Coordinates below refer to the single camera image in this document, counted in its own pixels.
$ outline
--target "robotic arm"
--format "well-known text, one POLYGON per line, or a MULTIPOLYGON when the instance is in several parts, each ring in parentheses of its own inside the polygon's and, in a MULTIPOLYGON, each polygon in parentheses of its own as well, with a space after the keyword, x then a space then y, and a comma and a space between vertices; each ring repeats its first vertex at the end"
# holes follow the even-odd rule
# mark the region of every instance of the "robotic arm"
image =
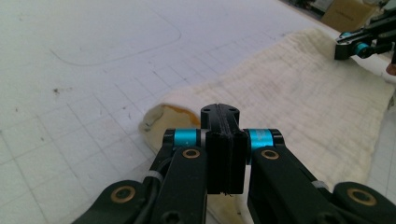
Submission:
POLYGON ((143 183, 107 187, 76 224, 205 223, 207 194, 241 194, 255 223, 396 223, 396 206, 362 184, 333 193, 286 148, 273 129, 240 129, 239 110, 208 105, 201 129, 168 129, 143 183))
MULTIPOLYGON (((395 49, 396 43, 396 8, 371 19, 370 24, 354 32, 344 32, 336 39, 335 60, 346 60, 358 55, 368 58, 395 49)), ((387 68, 390 75, 396 76, 396 54, 393 53, 387 68)))

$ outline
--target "black plastic part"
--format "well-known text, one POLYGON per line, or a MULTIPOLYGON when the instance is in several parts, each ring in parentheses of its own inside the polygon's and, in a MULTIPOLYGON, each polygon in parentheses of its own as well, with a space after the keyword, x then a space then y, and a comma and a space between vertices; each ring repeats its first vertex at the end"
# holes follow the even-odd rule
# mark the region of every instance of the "black plastic part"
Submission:
POLYGON ((108 223, 133 223, 145 203, 144 186, 133 180, 124 180, 108 186, 96 199, 94 204, 74 224, 108 224, 108 223), (120 187, 134 188, 134 197, 126 203, 115 203, 111 194, 120 187))
POLYGON ((285 147, 263 147, 253 153, 247 206, 254 223, 317 223, 323 214, 334 223, 346 223, 289 154, 285 147), (279 157, 266 159, 264 150, 279 157))
POLYGON ((335 186, 332 196, 339 207, 355 216, 376 224, 396 223, 396 206, 367 186, 353 182, 340 183, 335 186), (348 191, 352 189, 355 190, 355 193, 348 195, 348 191), (373 196, 371 201, 369 201, 370 198, 367 197, 367 194, 373 196))
POLYGON ((208 105, 201 110, 201 129, 208 156, 207 193, 241 194, 244 190, 248 134, 239 127, 239 110, 208 105))
POLYGON ((205 223, 207 156, 199 147, 181 147, 172 159, 152 212, 152 224, 205 223), (186 158, 185 150, 199 152, 186 158))

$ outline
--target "beige cloth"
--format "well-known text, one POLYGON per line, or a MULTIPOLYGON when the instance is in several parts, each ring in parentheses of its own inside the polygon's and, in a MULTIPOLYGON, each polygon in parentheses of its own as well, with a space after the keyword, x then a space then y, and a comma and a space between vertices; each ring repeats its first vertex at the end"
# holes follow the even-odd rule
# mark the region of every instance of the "beige cloth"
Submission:
MULTIPOLYGON (((394 87, 352 60, 335 61, 334 45, 316 29, 288 35, 219 78, 171 91, 139 129, 158 151, 166 128, 195 127, 191 117, 199 118, 202 107, 232 105, 241 111, 241 128, 279 129, 288 149, 330 189, 342 181, 365 183, 394 87)), ((241 223, 235 198, 251 223, 246 195, 210 198, 208 209, 220 223, 241 223)))

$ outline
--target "cardboard box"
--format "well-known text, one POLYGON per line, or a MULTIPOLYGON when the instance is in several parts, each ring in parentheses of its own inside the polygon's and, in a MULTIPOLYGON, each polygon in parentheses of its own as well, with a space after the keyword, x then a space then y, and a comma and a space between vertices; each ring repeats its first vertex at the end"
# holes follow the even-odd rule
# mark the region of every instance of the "cardboard box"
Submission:
POLYGON ((375 13, 376 7, 357 0, 334 0, 321 21, 339 32, 360 29, 375 13))

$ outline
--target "white cable tie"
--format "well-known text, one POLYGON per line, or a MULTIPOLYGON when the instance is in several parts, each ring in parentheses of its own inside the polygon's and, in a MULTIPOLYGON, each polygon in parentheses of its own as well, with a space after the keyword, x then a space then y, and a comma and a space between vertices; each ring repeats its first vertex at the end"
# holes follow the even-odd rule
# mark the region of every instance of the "white cable tie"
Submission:
POLYGON ((314 180, 312 181, 312 184, 316 189, 326 189, 329 190, 329 187, 321 180, 314 180))
POLYGON ((148 177, 148 176, 157 178, 157 179, 160 181, 160 183, 163 182, 163 175, 161 175, 161 173, 158 172, 158 171, 150 170, 150 171, 148 171, 148 172, 146 173, 146 176, 145 176, 145 177, 148 177))

